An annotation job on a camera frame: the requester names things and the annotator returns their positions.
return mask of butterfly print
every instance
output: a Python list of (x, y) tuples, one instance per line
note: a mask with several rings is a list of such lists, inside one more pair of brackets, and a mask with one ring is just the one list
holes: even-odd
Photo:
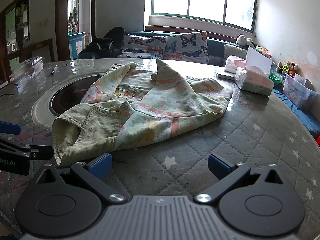
[(148, 47), (147, 52), (154, 52), (154, 53), (159, 53), (159, 54), (163, 54), (163, 49), (162, 48), (152, 48), (152, 47)]
[(152, 58), (161, 58), (161, 57), (162, 55), (159, 53), (150, 53), (148, 58), (152, 59)]
[(142, 38), (139, 38), (139, 37), (132, 37), (129, 41), (128, 41), (128, 44), (140, 44), (140, 45), (143, 45), (142, 43)]
[(205, 46), (200, 46), (200, 48), (203, 50), (204, 54), (208, 55), (208, 49)]
[(147, 40), (146, 43), (151, 43), (155, 40), (159, 40), (161, 41), (162, 43), (166, 43), (166, 40), (165, 40), (165, 37), (159, 37), (159, 36), (154, 36), (154, 37), (151, 37), (149, 40)]
[(182, 52), (182, 55), (188, 56), (188, 57), (200, 57), (200, 55), (202, 54), (201, 50), (197, 50), (193, 53), (189, 53), (189, 52)]
[(181, 35), (180, 36), (181, 40), (182, 40), (182, 47), (186, 47), (188, 44), (191, 43), (192, 46), (197, 46), (196, 43), (196, 38), (197, 38), (197, 34), (193, 34), (190, 38), (190, 40), (188, 40), (188, 38), (186, 38), (185, 36)]
[(175, 53), (173, 55), (165, 55), (164, 58), (168, 60), (182, 60), (180, 53)]
[(136, 52), (136, 53), (145, 53), (141, 49), (125, 49), (124, 52)]
[(202, 36), (202, 40), (203, 40), (203, 41), (206, 41), (206, 40), (207, 40), (207, 33), (202, 32), (202, 33), (201, 33), (201, 36)]
[[(127, 55), (127, 58), (132, 58), (132, 57)], [(136, 57), (136, 58), (142, 58), (142, 56), (139, 56), (139, 57)]]
[(177, 51), (176, 47), (177, 47), (177, 41), (174, 41), (173, 43), (171, 43), (170, 47), (168, 45), (165, 45), (164, 52), (175, 53)]

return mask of round table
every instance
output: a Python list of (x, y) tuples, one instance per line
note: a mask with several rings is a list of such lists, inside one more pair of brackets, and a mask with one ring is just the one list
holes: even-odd
[[(19, 135), (1, 136), (16, 143), (50, 145), (50, 124), (55, 116), (48, 110), (48, 102), (53, 93), (68, 82), (101, 75), (113, 64), (122, 65), (131, 61), (143, 68), (157, 70), (156, 61), (151, 59), (89, 59), (44, 64), (44, 69), (36, 78), (19, 87), (9, 85), (0, 91), (0, 95), (14, 93), (13, 96), (0, 98), (0, 120), (18, 123), (22, 127)], [(194, 78), (215, 77), (217, 71), (223, 71), (223, 68), (212, 65), (166, 62), (183, 76)], [(58, 69), (50, 75), (55, 65)], [(207, 166), (210, 153), (216, 153), (232, 163), (244, 162), (251, 167), (262, 168), (275, 163), (305, 204), (306, 216), (299, 236), (314, 239), (320, 234), (318, 145), (275, 94), (265, 97), (240, 90), (232, 81), (218, 80), (223, 86), (231, 86), (234, 90), (223, 117), (160, 143), (113, 152), (113, 169), (104, 181), (125, 195), (194, 196), (217, 182)], [(13, 209), (42, 163), (32, 162), (29, 176), (0, 173), (1, 222), (10, 224), (17, 233), (19, 229)]]

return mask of green bowl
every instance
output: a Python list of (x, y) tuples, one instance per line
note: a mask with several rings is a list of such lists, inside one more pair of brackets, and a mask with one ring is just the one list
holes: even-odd
[(270, 74), (270, 75), (269, 75), (269, 79), (271, 79), (276, 86), (280, 84), (280, 78), (278, 78), (278, 77), (276, 77), (276, 76), (274, 76), (274, 75), (271, 75), (271, 74)]

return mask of doorway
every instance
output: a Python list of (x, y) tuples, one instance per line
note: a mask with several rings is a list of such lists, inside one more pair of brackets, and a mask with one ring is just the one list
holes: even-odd
[(74, 59), (91, 42), (92, 0), (68, 0), (68, 41)]

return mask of white wall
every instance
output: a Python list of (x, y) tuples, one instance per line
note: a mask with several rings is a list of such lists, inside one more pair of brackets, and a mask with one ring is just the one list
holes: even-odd
[(149, 19), (149, 25), (195, 29), (206, 32), (218, 33), (233, 38), (236, 38), (239, 34), (243, 34), (246, 38), (251, 38), (253, 40), (255, 39), (255, 35), (253, 33), (249, 33), (218, 23), (211, 23), (197, 19), (187, 19), (184, 17), (151, 15)]
[[(274, 62), (298, 63), (320, 93), (320, 0), (258, 0), (256, 34)], [(320, 100), (312, 112), (320, 120)]]
[(115, 26), (127, 32), (144, 30), (145, 0), (96, 0), (96, 37)]
[[(0, 0), (0, 11), (4, 10), (14, 0)], [(29, 30), (31, 44), (52, 38), (55, 60), (58, 60), (55, 21), (55, 0), (29, 1)], [(43, 49), (44, 56), (49, 59), (49, 49)]]

